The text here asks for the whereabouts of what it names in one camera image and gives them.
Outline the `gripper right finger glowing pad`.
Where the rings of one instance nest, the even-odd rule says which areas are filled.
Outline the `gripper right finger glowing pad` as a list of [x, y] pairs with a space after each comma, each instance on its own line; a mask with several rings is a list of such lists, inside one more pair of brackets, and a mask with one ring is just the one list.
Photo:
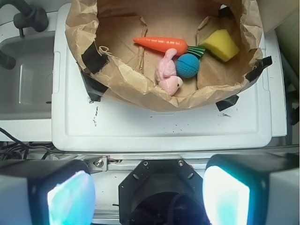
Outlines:
[[298, 225], [300, 156], [213, 155], [206, 164], [202, 194], [213, 225]]

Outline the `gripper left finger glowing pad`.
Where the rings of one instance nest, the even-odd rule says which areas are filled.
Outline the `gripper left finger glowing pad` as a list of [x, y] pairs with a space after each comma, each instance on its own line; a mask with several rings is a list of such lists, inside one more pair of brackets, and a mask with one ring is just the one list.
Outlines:
[[2, 225], [90, 225], [93, 178], [81, 160], [4, 160], [0, 163]]

